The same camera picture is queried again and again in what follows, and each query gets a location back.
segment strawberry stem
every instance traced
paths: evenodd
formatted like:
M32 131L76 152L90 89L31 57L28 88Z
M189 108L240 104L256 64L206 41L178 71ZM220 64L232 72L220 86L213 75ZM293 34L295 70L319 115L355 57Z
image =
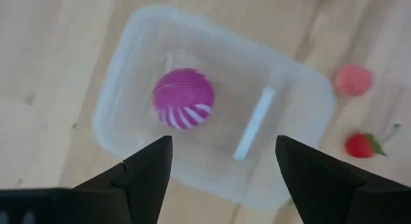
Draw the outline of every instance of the strawberry stem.
M381 142L383 144L386 144L389 140L391 140L397 133L398 131L401 129L401 124L394 124L394 126L392 127L392 130L389 134L387 134L382 140Z

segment pink fruit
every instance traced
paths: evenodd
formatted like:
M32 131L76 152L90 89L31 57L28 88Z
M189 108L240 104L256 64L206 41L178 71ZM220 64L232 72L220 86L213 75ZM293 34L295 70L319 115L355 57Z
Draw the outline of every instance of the pink fruit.
M335 89L341 96L364 95L374 85L374 74L358 65L346 65L337 72Z
M214 89L196 69L176 69L164 75L153 90L160 121L178 129L203 123L214 107Z

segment strawberry leaf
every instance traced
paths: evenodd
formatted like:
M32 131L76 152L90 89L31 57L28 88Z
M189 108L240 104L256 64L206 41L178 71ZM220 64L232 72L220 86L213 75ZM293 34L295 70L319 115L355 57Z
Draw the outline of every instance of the strawberry leaf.
M371 143L374 153L388 157L388 155L384 152L382 145L377 141L377 138L374 134L367 133L367 137Z

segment strawberry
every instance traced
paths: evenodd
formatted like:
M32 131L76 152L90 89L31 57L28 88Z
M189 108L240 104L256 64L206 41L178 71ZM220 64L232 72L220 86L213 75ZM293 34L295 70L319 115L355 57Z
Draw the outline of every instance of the strawberry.
M395 124L392 131L382 139L382 143L388 142L398 132L401 125ZM365 159L373 157L376 153L387 156L376 136L370 133L354 133L345 140L345 150L352 157Z

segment red strawberry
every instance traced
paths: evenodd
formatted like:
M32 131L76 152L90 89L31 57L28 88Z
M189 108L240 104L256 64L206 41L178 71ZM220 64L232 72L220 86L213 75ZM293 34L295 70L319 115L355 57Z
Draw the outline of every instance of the red strawberry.
M345 141L345 150L348 154L356 158L370 158L375 153L387 156L381 145L376 140L374 134L356 133Z

